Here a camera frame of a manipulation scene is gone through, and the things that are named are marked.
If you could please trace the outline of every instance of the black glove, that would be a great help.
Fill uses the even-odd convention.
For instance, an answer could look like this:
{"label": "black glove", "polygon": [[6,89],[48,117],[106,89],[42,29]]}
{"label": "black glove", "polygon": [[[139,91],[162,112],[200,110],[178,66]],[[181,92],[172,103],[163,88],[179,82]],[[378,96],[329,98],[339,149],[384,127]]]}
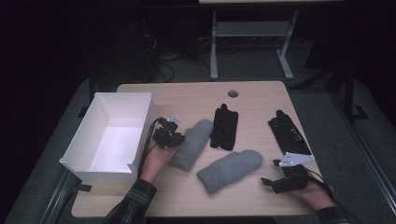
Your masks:
{"label": "black glove", "polygon": [[210,134],[210,146],[232,151],[233,145],[235,145],[237,123],[238,113],[228,110],[226,104],[222,104],[221,108],[216,109],[213,132]]}

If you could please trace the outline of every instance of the table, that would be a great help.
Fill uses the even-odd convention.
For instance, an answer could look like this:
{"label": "table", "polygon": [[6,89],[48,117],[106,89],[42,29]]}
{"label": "table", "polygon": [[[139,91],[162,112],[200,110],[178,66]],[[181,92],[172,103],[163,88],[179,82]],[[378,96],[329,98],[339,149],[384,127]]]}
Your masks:
{"label": "table", "polygon": [[[292,216],[315,212],[287,194],[274,194],[260,177],[283,178],[272,160],[283,154],[268,125],[268,120],[283,110],[304,135],[288,92],[279,81],[205,82],[121,85],[118,92],[152,92],[159,116],[181,119],[178,131],[192,127],[200,119],[213,120],[215,110],[226,104],[239,113],[234,151],[255,149],[264,161],[260,169],[242,180],[208,195],[196,173],[229,151],[212,148],[209,143],[190,172],[167,166],[157,178],[157,195],[147,217],[229,217]],[[319,172],[314,161],[305,164]],[[131,185],[95,184],[90,192],[80,191],[72,208],[75,217],[104,217],[119,203]]]}
{"label": "table", "polygon": [[[235,4],[235,3],[309,3],[309,2],[341,2],[342,0],[200,0],[200,4]],[[210,79],[218,80],[218,63],[216,55],[217,36],[284,36],[285,40],[276,50],[276,57],[282,67],[285,78],[293,79],[286,59],[286,52],[290,43],[294,25],[299,10],[295,9],[287,21],[217,21],[217,12],[213,11],[212,19],[212,47],[210,52]]]}

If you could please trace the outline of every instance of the hand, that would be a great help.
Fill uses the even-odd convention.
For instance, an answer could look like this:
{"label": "hand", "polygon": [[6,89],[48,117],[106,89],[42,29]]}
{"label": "hand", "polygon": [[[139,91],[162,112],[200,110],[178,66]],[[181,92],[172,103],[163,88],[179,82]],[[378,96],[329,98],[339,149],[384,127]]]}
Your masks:
{"label": "hand", "polygon": [[326,190],[312,181],[308,181],[305,189],[295,189],[290,191],[289,194],[306,202],[317,211],[325,207],[336,206]]}
{"label": "hand", "polygon": [[151,148],[152,150],[149,152],[143,165],[142,175],[140,178],[148,181],[151,184],[154,184],[158,174],[161,172],[166,163],[168,163],[170,156],[176,150],[176,148],[161,148],[156,145],[155,141],[151,141],[149,143],[148,150]]}

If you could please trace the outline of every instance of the metal frame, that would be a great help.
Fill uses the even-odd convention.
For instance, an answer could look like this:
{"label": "metal frame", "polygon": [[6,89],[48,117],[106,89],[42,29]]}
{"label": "metal frame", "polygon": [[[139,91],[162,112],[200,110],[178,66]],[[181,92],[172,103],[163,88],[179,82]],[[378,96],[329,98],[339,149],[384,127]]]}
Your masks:
{"label": "metal frame", "polygon": [[217,36],[285,36],[285,41],[280,49],[276,50],[276,56],[282,66],[283,73],[287,79],[293,79],[286,51],[288,50],[294,25],[299,10],[294,10],[289,21],[217,21],[217,12],[213,11],[212,18],[212,50],[210,52],[210,80],[219,78],[218,62],[216,56]]}

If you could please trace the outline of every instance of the wooden tabletop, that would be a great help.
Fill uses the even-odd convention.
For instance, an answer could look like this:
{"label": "wooden tabletop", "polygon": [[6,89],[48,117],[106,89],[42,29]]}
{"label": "wooden tabletop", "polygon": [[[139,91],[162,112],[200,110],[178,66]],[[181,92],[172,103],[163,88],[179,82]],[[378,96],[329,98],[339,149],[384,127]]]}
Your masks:
{"label": "wooden tabletop", "polygon": [[[121,85],[119,92],[152,92],[159,116],[168,114],[181,119],[178,132],[192,127],[200,119],[211,119],[215,111],[226,104],[239,113],[234,151],[254,149],[264,161],[261,168],[238,182],[208,195],[196,176],[213,161],[229,151],[210,147],[210,139],[190,172],[167,166],[157,178],[158,189],[147,211],[147,217],[228,217],[228,216],[290,216],[314,214],[301,201],[288,194],[274,194],[265,187],[260,177],[273,180],[283,178],[272,160],[283,154],[268,125],[268,120],[283,110],[304,135],[287,90],[279,81],[205,82]],[[233,98],[228,92],[237,92]],[[314,161],[305,167],[319,172]],[[95,184],[90,192],[80,191],[72,214],[75,217],[104,217],[119,203],[131,185]]]}

